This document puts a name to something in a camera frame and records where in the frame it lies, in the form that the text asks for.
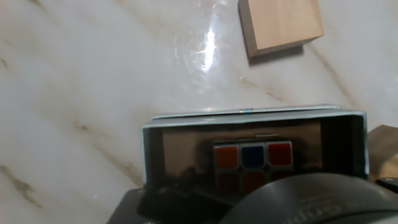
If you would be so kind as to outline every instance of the wooden block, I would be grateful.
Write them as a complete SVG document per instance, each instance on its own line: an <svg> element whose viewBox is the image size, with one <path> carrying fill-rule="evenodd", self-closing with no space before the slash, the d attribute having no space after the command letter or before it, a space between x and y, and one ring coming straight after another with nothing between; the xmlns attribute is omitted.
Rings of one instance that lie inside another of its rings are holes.
<svg viewBox="0 0 398 224"><path fill-rule="evenodd" d="M239 0L249 57L323 36L318 0Z"/></svg>
<svg viewBox="0 0 398 224"><path fill-rule="evenodd" d="M368 134L372 180L398 178L398 128L379 126Z"/></svg>

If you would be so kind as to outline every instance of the box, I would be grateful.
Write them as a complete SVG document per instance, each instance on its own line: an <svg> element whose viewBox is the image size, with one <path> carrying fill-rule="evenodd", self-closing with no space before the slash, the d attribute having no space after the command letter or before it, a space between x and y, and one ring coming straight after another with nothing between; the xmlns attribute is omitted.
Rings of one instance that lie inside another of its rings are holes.
<svg viewBox="0 0 398 224"><path fill-rule="evenodd" d="M239 0L239 13L249 57L323 36L318 0Z"/></svg>
<svg viewBox="0 0 398 224"><path fill-rule="evenodd" d="M265 184L311 172L367 179L367 134L365 112L335 105L156 116L142 127L144 186L213 189L234 182L229 190L243 196L261 184L256 175ZM217 153L228 158L216 161Z"/></svg>

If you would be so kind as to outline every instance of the red sticker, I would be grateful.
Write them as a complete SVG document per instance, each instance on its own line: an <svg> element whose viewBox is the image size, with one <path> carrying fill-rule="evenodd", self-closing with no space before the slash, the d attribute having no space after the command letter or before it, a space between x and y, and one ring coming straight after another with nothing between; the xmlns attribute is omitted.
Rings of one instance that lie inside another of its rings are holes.
<svg viewBox="0 0 398 224"><path fill-rule="evenodd" d="M269 144L268 145L269 162L273 166L291 166L292 148L291 144Z"/></svg>

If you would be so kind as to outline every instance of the cube sticker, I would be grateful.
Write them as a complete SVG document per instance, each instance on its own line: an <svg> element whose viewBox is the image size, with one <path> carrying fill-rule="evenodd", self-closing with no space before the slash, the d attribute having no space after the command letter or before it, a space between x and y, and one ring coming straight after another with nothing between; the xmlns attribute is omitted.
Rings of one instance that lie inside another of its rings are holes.
<svg viewBox="0 0 398 224"><path fill-rule="evenodd" d="M265 164L264 146L241 146L242 165L245 168L261 168Z"/></svg>
<svg viewBox="0 0 398 224"><path fill-rule="evenodd" d="M237 169L238 146L216 146L214 149L216 169Z"/></svg>
<svg viewBox="0 0 398 224"><path fill-rule="evenodd" d="M267 142L269 164L271 166L293 166L292 143Z"/></svg>

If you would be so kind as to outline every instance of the blue sticker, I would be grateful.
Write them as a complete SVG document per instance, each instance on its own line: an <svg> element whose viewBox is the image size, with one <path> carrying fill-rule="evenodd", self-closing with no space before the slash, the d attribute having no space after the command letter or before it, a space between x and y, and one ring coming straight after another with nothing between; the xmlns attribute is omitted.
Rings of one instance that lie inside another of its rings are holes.
<svg viewBox="0 0 398 224"><path fill-rule="evenodd" d="M261 168L264 165L264 148L262 146L243 147L242 163L245 168Z"/></svg>

